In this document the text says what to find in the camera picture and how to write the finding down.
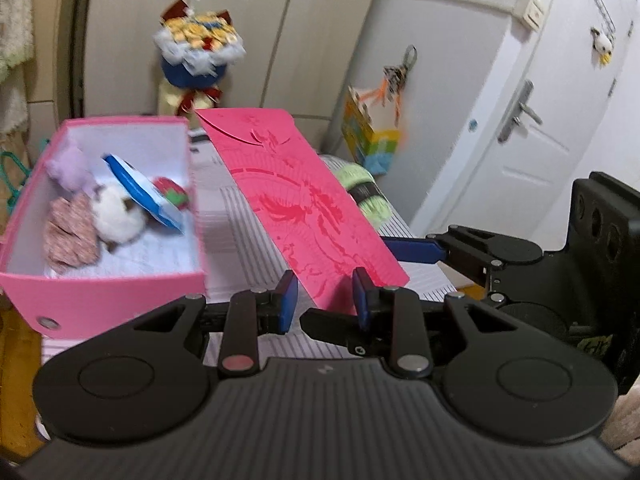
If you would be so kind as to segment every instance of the door frame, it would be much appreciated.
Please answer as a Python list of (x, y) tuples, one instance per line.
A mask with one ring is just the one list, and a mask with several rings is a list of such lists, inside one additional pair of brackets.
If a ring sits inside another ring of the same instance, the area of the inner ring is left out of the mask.
[[(546, 9), (552, 7), (553, 0), (540, 1)], [(512, 20), (449, 160), (410, 223), (416, 235), (424, 236), (431, 229), (441, 227), (462, 198), (469, 181), (495, 142), (498, 128), (516, 90), (524, 81), (543, 32), (544, 27), (539, 33), (533, 33)]]

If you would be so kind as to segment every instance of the green plastic object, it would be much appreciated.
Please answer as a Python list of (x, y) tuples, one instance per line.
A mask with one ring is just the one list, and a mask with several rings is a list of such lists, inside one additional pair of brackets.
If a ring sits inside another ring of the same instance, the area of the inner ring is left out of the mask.
[[(15, 165), (18, 166), (20, 171), (24, 173), (24, 179), (23, 181), (21, 181), (20, 185), (17, 188), (13, 186), (4, 169), (4, 160), (7, 157), (10, 158), (15, 163)], [(15, 204), (18, 202), (18, 198), (20, 198), (20, 192), (22, 191), (24, 184), (26, 184), (30, 174), (31, 174), (31, 170), (28, 170), (27, 168), (24, 167), (24, 164), (21, 163), (20, 159), (17, 156), (15, 156), (15, 153), (13, 152), (0, 153), (0, 178), (2, 178), (6, 186), (9, 188), (9, 191), (11, 192), (11, 196), (9, 197), (9, 200), (6, 201), (6, 208), (9, 211), (9, 215), (14, 212)]]
[[(335, 170), (334, 175), (347, 191), (353, 189), (358, 184), (364, 184), (366, 182), (375, 184), (375, 180), (369, 171), (357, 164), (345, 164), (343, 167)], [(358, 207), (375, 230), (380, 229), (393, 215), (389, 202), (382, 193), (380, 193), (379, 196), (371, 196), (363, 200)]]

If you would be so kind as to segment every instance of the open box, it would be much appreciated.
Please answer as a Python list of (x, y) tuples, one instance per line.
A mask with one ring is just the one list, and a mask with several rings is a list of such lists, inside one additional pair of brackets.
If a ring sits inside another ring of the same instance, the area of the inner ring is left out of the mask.
[[(105, 153), (149, 178), (166, 176), (189, 190), (184, 234), (150, 223), (142, 236), (96, 266), (57, 276), (46, 264), (44, 225), (64, 191), (44, 164), (66, 136), (84, 151), (98, 183), (114, 181)], [(187, 121), (181, 118), (93, 118), (65, 121), (38, 160), (10, 219), (0, 254), (0, 286), (27, 323), (55, 338), (89, 338), (185, 294), (204, 294), (204, 246), (190, 170)]]

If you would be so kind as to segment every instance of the green yarn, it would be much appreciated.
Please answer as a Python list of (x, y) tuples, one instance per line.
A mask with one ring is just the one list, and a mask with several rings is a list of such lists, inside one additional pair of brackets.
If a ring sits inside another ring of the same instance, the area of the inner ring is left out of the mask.
[[(347, 191), (353, 189), (353, 187), (358, 184), (365, 182), (375, 183), (369, 171), (353, 163), (345, 164), (343, 167), (335, 170), (334, 175)], [(362, 214), (376, 230), (380, 229), (382, 224), (393, 215), (389, 202), (383, 196), (371, 196), (361, 202), (359, 207)]]

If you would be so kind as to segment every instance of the striped cloth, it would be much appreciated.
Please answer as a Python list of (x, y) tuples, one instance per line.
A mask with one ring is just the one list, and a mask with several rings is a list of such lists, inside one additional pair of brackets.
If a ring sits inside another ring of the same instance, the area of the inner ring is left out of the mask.
[[(196, 185), (196, 200), (204, 228), (204, 245), (209, 265), (207, 300), (228, 301), (239, 290), (254, 286), (273, 288), (287, 264), (280, 251), (269, 238), (260, 221), (251, 210), (220, 156), (210, 142), (192, 145), (192, 162)], [(340, 158), (323, 155), (327, 166), (334, 170), (345, 162)], [(381, 235), (412, 237), (407, 224), (394, 211), (394, 215), (380, 230)], [(410, 277), (407, 287), (421, 298), (442, 301), (454, 290), (437, 266), (401, 262)], [(353, 356), (340, 346), (314, 341), (300, 328), (300, 315), (314, 306), (300, 285), (298, 306), (287, 335), (263, 335), (258, 338), (260, 362), (272, 356), (299, 358), (345, 358)], [(204, 363), (215, 365), (221, 333), (210, 335)], [(43, 338), (42, 361), (62, 352), (79, 340)]]

